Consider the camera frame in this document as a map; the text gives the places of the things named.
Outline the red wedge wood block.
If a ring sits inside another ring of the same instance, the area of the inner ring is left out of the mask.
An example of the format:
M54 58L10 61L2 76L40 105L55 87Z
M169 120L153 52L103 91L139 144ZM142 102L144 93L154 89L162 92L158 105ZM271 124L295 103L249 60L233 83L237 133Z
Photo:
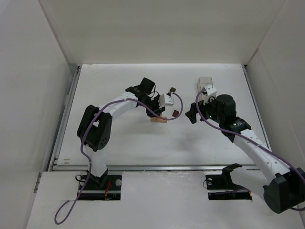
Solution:
M179 111L174 110L172 113L172 117L178 117L178 115L179 115Z

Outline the clear plastic box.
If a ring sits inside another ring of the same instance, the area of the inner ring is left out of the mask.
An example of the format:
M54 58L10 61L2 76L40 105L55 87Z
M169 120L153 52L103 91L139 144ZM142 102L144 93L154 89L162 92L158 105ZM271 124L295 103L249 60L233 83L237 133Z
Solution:
M197 91L199 93L198 100L201 101L203 100L204 102L211 102L215 99L215 97L210 97L210 98L204 98L203 97L203 87L206 86L207 84L212 84L213 81L211 77L199 77L198 82L197 82Z

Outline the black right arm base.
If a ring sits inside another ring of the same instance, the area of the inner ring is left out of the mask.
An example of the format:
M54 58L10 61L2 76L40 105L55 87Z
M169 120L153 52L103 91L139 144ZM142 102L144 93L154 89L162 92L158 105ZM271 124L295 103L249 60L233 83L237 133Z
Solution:
M251 192L232 182L230 173L240 164L231 164L222 169L221 174L205 175L203 186L208 190L209 200L252 200Z

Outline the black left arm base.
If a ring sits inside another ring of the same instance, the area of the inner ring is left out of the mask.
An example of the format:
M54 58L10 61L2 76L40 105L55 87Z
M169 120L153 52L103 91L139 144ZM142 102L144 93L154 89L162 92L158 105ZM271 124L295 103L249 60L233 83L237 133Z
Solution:
M81 192L86 177L86 175L76 175L75 177L76 181L79 182L77 196L81 193L78 200L121 200L122 174L108 174L99 184L90 178Z

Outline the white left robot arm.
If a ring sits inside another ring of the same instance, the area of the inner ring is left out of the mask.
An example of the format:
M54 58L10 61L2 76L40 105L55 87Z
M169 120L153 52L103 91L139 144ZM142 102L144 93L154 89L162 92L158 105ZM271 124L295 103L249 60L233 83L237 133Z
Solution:
M155 83L143 78L136 86L128 87L116 99L102 107L89 105L85 109L77 137L81 140L81 153L89 161L88 180L101 186L106 180L108 169L103 150L110 140L112 122L122 114L142 106L149 118L160 118L165 105L160 102L160 95L152 97Z

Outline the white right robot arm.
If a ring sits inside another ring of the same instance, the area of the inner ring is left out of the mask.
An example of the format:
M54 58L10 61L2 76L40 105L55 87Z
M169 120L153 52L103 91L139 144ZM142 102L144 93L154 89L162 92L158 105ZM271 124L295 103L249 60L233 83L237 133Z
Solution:
M252 174L238 163L228 165L221 173L223 194L247 189L261 197L277 214L289 209L304 211L304 208L298 208L297 205L305 201L305 172L277 156L257 138L251 126L237 116L232 96L222 94L215 97L206 94L203 100L199 97L197 94L195 102L185 114L191 123L195 124L199 115L201 121L221 131L240 148L263 174L261 177Z

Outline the aluminium table edge rail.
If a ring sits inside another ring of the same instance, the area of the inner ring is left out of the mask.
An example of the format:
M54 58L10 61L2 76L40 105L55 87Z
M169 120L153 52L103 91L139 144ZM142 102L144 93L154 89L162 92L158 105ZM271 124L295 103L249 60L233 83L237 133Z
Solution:
M70 111L71 111L71 105L74 99L74 95L76 92L76 87L78 84L79 76L81 72L81 66L72 66L72 73L69 77L66 92L64 94L63 98L63 105L61 108L58 124L55 130L55 135L53 139L53 143L51 146L51 151L49 153L49 156L47 157L47 162L45 165L45 168L43 171L52 171L53 165L60 153L66 126L68 123Z

